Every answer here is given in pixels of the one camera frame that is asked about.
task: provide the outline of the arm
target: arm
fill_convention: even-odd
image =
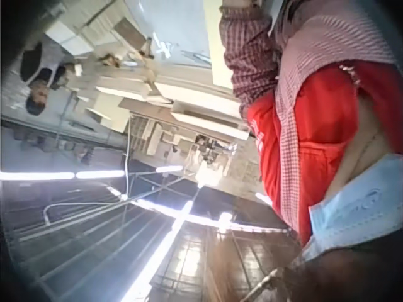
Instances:
[[[224,60],[233,71],[234,95],[241,101],[243,118],[258,97],[274,91],[278,74],[273,61],[274,42],[269,38],[271,18],[251,0],[223,0],[220,36]]]

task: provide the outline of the fluorescent light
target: fluorescent light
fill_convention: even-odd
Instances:
[[[232,219],[232,214],[228,212],[223,212],[219,218],[219,232],[225,234]]]
[[[113,178],[122,177],[125,175],[123,170],[103,170],[103,171],[81,171],[76,174],[79,179],[91,179],[91,178]]]
[[[140,8],[141,12],[144,13],[144,8],[140,1],[139,1],[139,8]]]
[[[151,279],[156,274],[158,267],[161,265],[165,256],[167,255],[169,249],[171,248],[175,237],[179,233],[186,217],[193,206],[192,201],[188,201],[185,206],[180,211],[180,215],[177,217],[172,225],[172,230],[164,237],[162,242],[159,244],[156,251],[152,254],[151,258],[136,278],[130,289],[127,291],[126,295],[123,297],[122,302],[132,302],[136,298],[141,298],[145,295],[144,289],[150,290],[149,283]]]
[[[158,48],[161,48],[161,43],[159,42],[159,39],[158,39],[156,33],[153,32],[152,36],[154,37],[154,41],[156,41]]]
[[[269,196],[263,195],[259,192],[257,192],[255,194],[255,196],[260,199],[261,201],[263,201],[264,203],[268,204],[269,206],[273,206],[273,202],[271,201]]]
[[[151,201],[144,200],[144,199],[138,199],[137,201],[132,201],[132,204],[136,206],[140,206],[143,209],[147,210],[152,210],[152,211],[157,211],[160,212],[166,216],[172,217],[172,218],[177,218],[180,216],[181,211],[169,208],[167,206],[163,206],[161,204],[155,204],[152,203]],[[221,220],[221,225],[225,220],[228,220],[228,216],[224,217]],[[209,217],[204,217],[204,216],[197,216],[193,214],[189,214],[186,217],[186,221],[191,222],[191,223],[196,223],[197,225],[205,225],[207,227],[213,227],[213,228],[220,228],[220,222],[218,220],[212,220]],[[258,232],[258,233],[286,233],[287,229],[282,229],[282,228],[261,228],[258,226],[252,226],[252,225],[241,225],[239,223],[235,222],[229,222],[227,229],[231,229],[233,231],[242,231],[242,232]]]
[[[156,168],[157,173],[177,172],[177,171],[182,171],[182,170],[183,170],[182,165],[169,165],[167,167],[158,167],[158,168]]]
[[[209,186],[215,187],[219,184],[222,173],[223,173],[223,166],[221,165],[218,167],[217,170],[213,170],[209,167],[207,167],[207,163],[205,160],[200,164],[200,168],[196,173],[196,180],[199,183],[207,184]]]
[[[56,181],[61,179],[73,179],[73,172],[54,173],[8,173],[0,172],[0,181]]]
[[[121,194],[121,192],[119,192],[118,190],[116,190],[115,188],[113,188],[113,187],[106,187],[107,189],[108,189],[108,191],[110,192],[110,193],[112,193],[113,195],[115,195],[115,196],[121,196],[122,194]]]
[[[223,212],[220,215],[219,223],[227,223],[230,222],[232,219],[232,214],[228,212]]]
[[[74,71],[76,72],[76,76],[81,77],[81,75],[82,75],[82,65],[81,64],[76,64],[74,66]]]

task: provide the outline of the face mask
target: face mask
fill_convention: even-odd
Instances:
[[[386,236],[403,225],[403,156],[388,154],[332,198],[309,208],[304,261],[336,247]]]

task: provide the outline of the man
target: man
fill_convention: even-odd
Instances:
[[[26,50],[21,61],[20,77],[31,89],[26,99],[26,110],[38,116],[46,107],[49,89],[57,90],[65,86],[74,73],[74,64],[66,63],[52,70],[42,67],[42,43],[33,50]]]
[[[403,85],[389,46],[355,1],[284,1],[271,36],[253,1],[221,12],[266,192],[304,246],[269,278],[268,301],[383,301],[403,271]]]

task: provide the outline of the cable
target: cable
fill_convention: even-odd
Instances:
[[[132,129],[132,115],[130,114],[128,118],[128,130],[127,130],[127,147],[126,147],[126,158],[125,158],[125,178],[126,178],[126,197],[129,198],[129,184],[128,184],[128,153],[130,152],[130,135]],[[122,224],[120,225],[119,231],[119,239],[118,239],[118,246],[120,246],[120,242],[122,241],[122,233],[123,233],[123,225],[126,220],[126,212],[128,208],[128,203],[125,205],[125,209],[123,211],[122,216]]]
[[[132,115],[128,118],[128,130],[127,130],[127,147],[126,147],[126,159],[125,159],[125,177],[126,177],[126,196],[128,196],[128,153],[130,151],[130,134],[132,129]]]

